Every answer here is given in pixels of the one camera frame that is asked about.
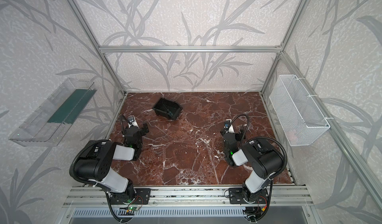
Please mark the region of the black plastic bin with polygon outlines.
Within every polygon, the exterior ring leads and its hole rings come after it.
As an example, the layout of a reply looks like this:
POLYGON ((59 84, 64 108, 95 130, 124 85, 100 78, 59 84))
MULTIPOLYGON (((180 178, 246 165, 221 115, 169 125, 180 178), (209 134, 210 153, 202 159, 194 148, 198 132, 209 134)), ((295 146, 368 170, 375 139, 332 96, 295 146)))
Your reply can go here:
POLYGON ((152 109, 154 110, 156 115, 163 116, 169 120, 176 120, 183 108, 177 102, 167 100, 165 98, 160 98, 152 109), (168 108, 172 111, 172 119, 167 118, 166 114, 164 113, 165 108, 168 108))

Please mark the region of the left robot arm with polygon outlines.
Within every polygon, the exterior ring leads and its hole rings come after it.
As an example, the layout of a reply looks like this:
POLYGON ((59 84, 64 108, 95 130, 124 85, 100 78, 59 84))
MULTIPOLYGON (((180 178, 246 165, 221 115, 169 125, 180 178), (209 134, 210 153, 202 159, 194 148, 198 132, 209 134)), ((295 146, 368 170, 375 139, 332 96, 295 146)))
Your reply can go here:
POLYGON ((129 125, 122 131, 123 143, 90 140, 74 158, 70 176, 80 183, 101 188, 110 205, 147 205, 151 190, 135 190, 132 180, 121 176, 111 165, 114 160, 137 161, 142 152, 142 137, 148 132, 146 123, 143 128, 129 125))

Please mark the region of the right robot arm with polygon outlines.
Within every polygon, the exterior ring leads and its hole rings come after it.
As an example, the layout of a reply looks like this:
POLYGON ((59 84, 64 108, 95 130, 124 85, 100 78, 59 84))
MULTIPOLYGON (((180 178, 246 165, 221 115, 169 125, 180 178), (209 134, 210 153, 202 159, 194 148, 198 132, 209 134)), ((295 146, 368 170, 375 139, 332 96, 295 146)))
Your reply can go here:
POLYGON ((241 146, 239 141, 244 135, 224 128, 223 137, 225 160, 231 167, 244 164, 252 168, 249 177, 241 188, 228 189, 231 204, 267 204, 270 191, 267 187, 273 179, 283 172, 287 165, 287 153, 283 146, 270 137, 255 137, 241 146))

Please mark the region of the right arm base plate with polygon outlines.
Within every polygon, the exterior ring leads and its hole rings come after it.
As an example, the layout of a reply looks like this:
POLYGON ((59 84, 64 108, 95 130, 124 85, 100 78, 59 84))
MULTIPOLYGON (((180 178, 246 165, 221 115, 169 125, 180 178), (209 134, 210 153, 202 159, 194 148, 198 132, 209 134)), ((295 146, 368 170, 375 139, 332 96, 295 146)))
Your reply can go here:
POLYGON ((267 205, 268 191, 267 189, 260 189, 255 193, 251 193, 247 188, 229 188, 230 204, 261 204, 267 205))

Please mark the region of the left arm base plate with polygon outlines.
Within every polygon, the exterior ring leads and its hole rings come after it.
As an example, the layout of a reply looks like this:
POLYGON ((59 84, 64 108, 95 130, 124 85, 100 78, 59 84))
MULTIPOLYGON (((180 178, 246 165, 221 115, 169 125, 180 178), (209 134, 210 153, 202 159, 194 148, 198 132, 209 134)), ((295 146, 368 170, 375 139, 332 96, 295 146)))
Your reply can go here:
POLYGON ((150 199, 150 188, 137 188, 126 190, 123 193, 110 193, 109 200, 112 205, 137 204, 147 205, 150 199))

